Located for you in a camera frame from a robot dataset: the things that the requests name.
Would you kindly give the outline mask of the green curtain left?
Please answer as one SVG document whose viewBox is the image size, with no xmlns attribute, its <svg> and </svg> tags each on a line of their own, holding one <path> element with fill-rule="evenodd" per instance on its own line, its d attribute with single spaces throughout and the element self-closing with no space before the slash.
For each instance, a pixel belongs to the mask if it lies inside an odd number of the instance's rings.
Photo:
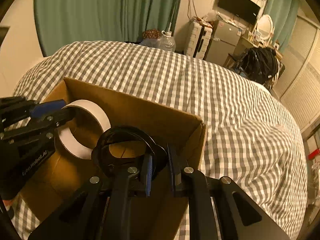
<svg viewBox="0 0 320 240">
<path fill-rule="evenodd" d="M 75 41 L 139 42 L 149 29 L 173 30 L 180 0 L 34 0 L 44 56 Z"/>
</svg>

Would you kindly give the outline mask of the white suitcase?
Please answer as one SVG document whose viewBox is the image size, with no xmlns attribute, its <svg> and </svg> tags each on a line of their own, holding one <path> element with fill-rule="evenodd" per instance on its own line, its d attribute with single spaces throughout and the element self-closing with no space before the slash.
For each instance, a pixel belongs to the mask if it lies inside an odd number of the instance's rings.
<svg viewBox="0 0 320 240">
<path fill-rule="evenodd" d="M 213 27 L 205 21 L 191 21 L 184 46 L 184 55 L 204 59 Z"/>
</svg>

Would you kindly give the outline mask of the black wall television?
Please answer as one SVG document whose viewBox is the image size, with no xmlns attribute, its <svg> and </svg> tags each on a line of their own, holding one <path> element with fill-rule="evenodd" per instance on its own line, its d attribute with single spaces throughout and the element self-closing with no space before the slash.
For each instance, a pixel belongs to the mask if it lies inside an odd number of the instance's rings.
<svg viewBox="0 0 320 240">
<path fill-rule="evenodd" d="M 255 25 L 260 7 L 251 0 L 218 0 L 217 6 L 251 25 Z"/>
</svg>

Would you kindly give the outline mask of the wooden dressing table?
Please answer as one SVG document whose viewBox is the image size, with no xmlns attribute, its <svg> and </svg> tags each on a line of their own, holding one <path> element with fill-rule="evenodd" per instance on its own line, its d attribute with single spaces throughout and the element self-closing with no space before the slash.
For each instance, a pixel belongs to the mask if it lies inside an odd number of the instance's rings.
<svg viewBox="0 0 320 240">
<path fill-rule="evenodd" d="M 225 62 L 223 63 L 223 67 L 225 68 L 231 68 L 231 66 L 239 59 L 240 55 L 242 53 L 244 53 L 245 51 L 247 51 L 249 48 L 271 48 L 274 49 L 276 51 L 276 58 L 278 59 L 279 62 L 282 61 L 283 59 L 283 55 L 282 53 L 280 53 L 276 48 L 274 48 L 274 46 L 268 44 L 266 46 L 265 43 L 261 43 L 259 42 L 258 44 L 254 44 L 252 41 L 248 40 L 247 38 L 244 37 L 240 37 L 237 45 L 235 46 L 235 49 L 232 53 L 229 53 Z"/>
</svg>

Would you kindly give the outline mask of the grey checkered duvet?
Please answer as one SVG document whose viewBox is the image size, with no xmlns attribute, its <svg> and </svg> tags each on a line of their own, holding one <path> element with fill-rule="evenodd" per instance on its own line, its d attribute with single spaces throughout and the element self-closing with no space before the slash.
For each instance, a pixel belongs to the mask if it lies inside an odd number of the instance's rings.
<svg viewBox="0 0 320 240">
<path fill-rule="evenodd" d="M 201 171 L 231 177 L 291 238 L 302 228 L 307 166 L 300 129 L 259 84 L 206 61 L 114 41 L 68 44 L 27 71 L 13 94 L 42 101 L 65 77 L 202 118 Z"/>
</svg>

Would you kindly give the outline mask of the black round ring object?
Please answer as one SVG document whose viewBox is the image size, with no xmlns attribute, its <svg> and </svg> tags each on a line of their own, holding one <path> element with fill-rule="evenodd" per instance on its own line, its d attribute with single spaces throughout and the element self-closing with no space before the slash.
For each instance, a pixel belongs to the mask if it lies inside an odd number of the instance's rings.
<svg viewBox="0 0 320 240">
<path fill-rule="evenodd" d="M 136 127 L 118 126 L 100 136 L 91 157 L 93 163 L 109 176 L 121 165 L 141 168 L 148 155 L 152 158 L 152 177 L 155 178 L 167 165 L 165 149 Z"/>
</svg>

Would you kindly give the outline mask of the white louvered wardrobe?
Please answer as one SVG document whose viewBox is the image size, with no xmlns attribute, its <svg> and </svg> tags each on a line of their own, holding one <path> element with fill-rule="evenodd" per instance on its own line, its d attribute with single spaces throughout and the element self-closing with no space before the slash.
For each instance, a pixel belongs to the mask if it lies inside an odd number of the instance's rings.
<svg viewBox="0 0 320 240">
<path fill-rule="evenodd" d="M 298 16 L 281 62 L 285 70 L 272 92 L 309 133 L 319 123 L 319 25 Z"/>
</svg>

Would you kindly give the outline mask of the black clothes pile on chair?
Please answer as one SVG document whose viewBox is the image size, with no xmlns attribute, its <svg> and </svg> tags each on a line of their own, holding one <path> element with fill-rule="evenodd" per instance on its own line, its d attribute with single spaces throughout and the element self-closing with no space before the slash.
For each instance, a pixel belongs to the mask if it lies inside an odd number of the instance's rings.
<svg viewBox="0 0 320 240">
<path fill-rule="evenodd" d="M 276 58 L 276 50 L 268 47 L 249 48 L 239 56 L 231 70 L 264 85 L 278 74 L 279 63 Z"/>
</svg>

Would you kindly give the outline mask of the large clear water bottle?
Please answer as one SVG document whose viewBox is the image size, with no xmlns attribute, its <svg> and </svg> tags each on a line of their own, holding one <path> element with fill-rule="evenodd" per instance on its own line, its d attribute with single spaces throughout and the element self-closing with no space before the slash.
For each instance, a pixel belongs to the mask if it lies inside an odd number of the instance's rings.
<svg viewBox="0 0 320 240">
<path fill-rule="evenodd" d="M 159 41 L 159 48 L 164 51 L 174 52 L 176 49 L 176 42 L 170 31 L 162 31 L 162 36 Z"/>
</svg>

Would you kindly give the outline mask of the white oval vanity mirror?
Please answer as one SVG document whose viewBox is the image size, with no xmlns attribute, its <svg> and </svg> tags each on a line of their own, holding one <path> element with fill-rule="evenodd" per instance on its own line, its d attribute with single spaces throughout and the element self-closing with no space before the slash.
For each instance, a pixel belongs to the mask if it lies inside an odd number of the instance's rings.
<svg viewBox="0 0 320 240">
<path fill-rule="evenodd" d="M 267 41 L 274 32 L 273 21 L 270 15 L 264 14 L 257 20 L 254 27 L 254 36 L 257 41 Z"/>
</svg>

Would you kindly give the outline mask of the green curtain right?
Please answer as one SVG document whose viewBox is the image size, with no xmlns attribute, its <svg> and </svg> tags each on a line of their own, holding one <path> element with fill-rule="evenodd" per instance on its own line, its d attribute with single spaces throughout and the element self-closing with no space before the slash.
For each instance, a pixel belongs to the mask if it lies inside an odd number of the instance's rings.
<svg viewBox="0 0 320 240">
<path fill-rule="evenodd" d="M 274 26 L 272 44 L 279 42 L 282 53 L 291 37 L 299 8 L 299 0 L 267 0 L 264 14 L 270 15 Z"/>
</svg>

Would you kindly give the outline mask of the white tape roll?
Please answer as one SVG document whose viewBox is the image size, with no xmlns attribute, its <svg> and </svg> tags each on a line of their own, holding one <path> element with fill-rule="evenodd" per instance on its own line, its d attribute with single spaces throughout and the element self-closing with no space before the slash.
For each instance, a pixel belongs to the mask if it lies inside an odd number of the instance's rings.
<svg viewBox="0 0 320 240">
<path fill-rule="evenodd" d="M 111 128 L 108 116 L 96 103 L 89 100 L 76 100 L 65 107 L 64 110 L 75 110 L 76 118 L 71 125 L 58 128 L 61 144 L 72 155 L 79 159 L 90 160 L 93 131 L 105 132 Z"/>
</svg>

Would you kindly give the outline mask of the silver mini fridge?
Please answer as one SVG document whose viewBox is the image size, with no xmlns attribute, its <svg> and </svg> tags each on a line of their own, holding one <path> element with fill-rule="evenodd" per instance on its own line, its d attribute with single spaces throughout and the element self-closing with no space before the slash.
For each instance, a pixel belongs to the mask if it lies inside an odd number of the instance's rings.
<svg viewBox="0 0 320 240">
<path fill-rule="evenodd" d="M 222 20 L 214 21 L 204 60 L 223 66 L 228 54 L 232 54 L 242 35 L 240 28 Z"/>
</svg>

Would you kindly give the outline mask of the green curtain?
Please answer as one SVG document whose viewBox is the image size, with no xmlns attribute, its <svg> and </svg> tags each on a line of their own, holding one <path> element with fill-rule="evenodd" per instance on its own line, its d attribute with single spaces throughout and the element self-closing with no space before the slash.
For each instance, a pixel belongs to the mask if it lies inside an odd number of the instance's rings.
<svg viewBox="0 0 320 240">
<path fill-rule="evenodd" d="M 149 29 L 173 30 L 180 0 L 34 0 L 44 56 L 75 41 L 139 42 Z"/>
<path fill-rule="evenodd" d="M 274 26 L 272 44 L 279 42 L 282 53 L 291 37 L 299 8 L 299 0 L 267 0 L 264 14 L 270 15 Z"/>
</svg>

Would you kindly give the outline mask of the red fire extinguisher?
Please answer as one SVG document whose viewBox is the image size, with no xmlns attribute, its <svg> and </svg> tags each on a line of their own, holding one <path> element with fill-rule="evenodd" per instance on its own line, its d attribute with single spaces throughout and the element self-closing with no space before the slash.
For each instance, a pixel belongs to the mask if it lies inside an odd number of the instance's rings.
<svg viewBox="0 0 320 240">
<path fill-rule="evenodd" d="M 319 155 L 319 153 L 320 153 L 320 149 L 319 148 L 315 149 L 313 152 L 309 153 L 308 160 L 314 159 Z"/>
</svg>

